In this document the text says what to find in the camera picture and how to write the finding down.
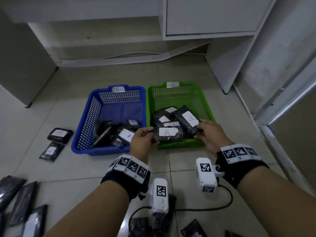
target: green plastic basket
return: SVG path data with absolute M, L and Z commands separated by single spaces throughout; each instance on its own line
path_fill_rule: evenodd
M 146 90 L 146 115 L 147 126 L 150 126 L 150 118 L 155 111 L 170 106 L 177 108 L 186 105 L 193 114 L 200 119 L 208 119 L 215 122 L 212 112 L 204 97 L 203 91 L 194 83 L 180 81 L 179 87 L 167 88 L 167 83 L 161 86 L 151 86 Z M 157 149 L 173 149 L 181 147 L 200 147 L 204 143 L 196 139 L 185 141 L 161 142 Z

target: left hand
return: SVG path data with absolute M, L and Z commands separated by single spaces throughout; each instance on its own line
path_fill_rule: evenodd
M 152 131 L 153 129 L 154 128 L 152 126 L 139 128 L 135 132 L 132 138 L 132 142 L 131 142 L 130 155 L 134 156 L 135 158 L 139 159 L 145 164 L 148 164 L 149 152 L 160 143 L 160 142 L 155 142 L 155 143 L 151 142 L 151 139 L 154 136 L 152 132 L 146 134 L 146 132 Z

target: forearm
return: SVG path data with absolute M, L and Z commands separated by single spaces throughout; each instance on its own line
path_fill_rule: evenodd
M 115 237 L 129 205 L 126 190 L 105 181 L 66 214 L 44 237 Z
M 315 236 L 316 199 L 270 169 L 253 169 L 237 191 L 270 236 Z

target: right hand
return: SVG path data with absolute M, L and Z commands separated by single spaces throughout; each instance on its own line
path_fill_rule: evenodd
M 220 124 L 204 119 L 201 119 L 201 121 L 197 127 L 202 129 L 203 132 L 198 132 L 194 138 L 202 140 L 213 155 L 216 156 L 216 153 L 221 151 L 221 147 L 234 144 L 227 137 Z

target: black wrist strap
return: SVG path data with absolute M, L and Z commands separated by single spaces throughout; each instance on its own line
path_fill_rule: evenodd
M 254 168 L 259 166 L 265 166 L 269 168 L 268 165 L 262 160 L 253 159 L 228 164 L 222 151 L 217 152 L 217 160 L 215 164 L 220 165 L 220 168 L 225 172 L 223 178 L 235 189 L 237 189 L 237 186 L 243 177 Z
M 150 171 L 148 172 L 149 174 L 146 176 L 144 183 L 140 184 L 132 177 L 124 174 L 124 172 L 112 170 L 102 178 L 100 184 L 107 180 L 112 180 L 118 183 L 121 187 L 123 187 L 126 190 L 131 201 L 132 199 L 136 198 L 139 192 L 147 193 L 150 178 Z

